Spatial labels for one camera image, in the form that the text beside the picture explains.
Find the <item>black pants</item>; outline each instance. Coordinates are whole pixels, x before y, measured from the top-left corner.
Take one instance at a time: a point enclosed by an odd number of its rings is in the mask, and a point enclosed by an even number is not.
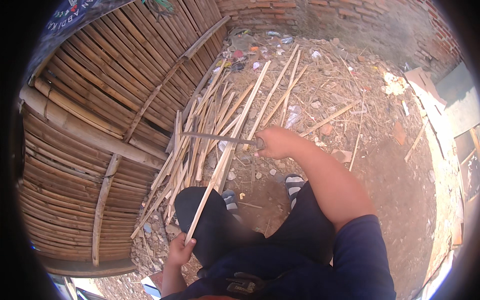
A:
[[[178,194],[175,210],[183,232],[188,232],[205,190],[206,187],[189,187]],[[299,191],[290,215],[267,239],[228,212],[225,201],[215,190],[207,199],[193,237],[197,239],[193,254],[206,269],[232,250],[266,244],[285,247],[316,263],[328,264],[333,255],[335,230],[307,182]]]

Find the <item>bamboo wall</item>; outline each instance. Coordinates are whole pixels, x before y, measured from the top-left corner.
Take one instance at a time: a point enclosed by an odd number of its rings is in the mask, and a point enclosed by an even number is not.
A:
[[[86,124],[122,140],[175,62],[221,19],[214,0],[170,2],[175,14],[160,16],[158,22],[137,0],[85,26],[56,50],[35,88]],[[176,111],[183,110],[226,34],[222,26],[162,86],[130,144],[162,157]],[[28,105],[24,112],[20,200],[31,241],[46,257],[92,261],[95,207],[112,153],[80,140]],[[130,235],[156,172],[125,157],[120,162],[104,212],[100,261],[129,257]]]

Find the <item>shirt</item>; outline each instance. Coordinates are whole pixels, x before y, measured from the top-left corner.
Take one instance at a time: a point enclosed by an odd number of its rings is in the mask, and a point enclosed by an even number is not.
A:
[[[277,246],[237,249],[218,260],[205,278],[164,299],[204,295],[240,300],[396,298],[376,216],[361,216],[344,225],[335,237],[333,255],[332,267]]]

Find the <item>striped sandal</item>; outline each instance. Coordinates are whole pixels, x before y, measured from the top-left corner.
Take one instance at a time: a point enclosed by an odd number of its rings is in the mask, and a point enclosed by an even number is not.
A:
[[[290,199],[290,207],[293,209],[297,203],[297,194],[305,184],[305,180],[300,175],[288,174],[285,177],[285,187],[287,188],[288,199]]]
[[[222,193],[222,198],[227,205],[227,210],[240,222],[243,223],[239,214],[239,204],[235,192],[232,190],[226,190]]]

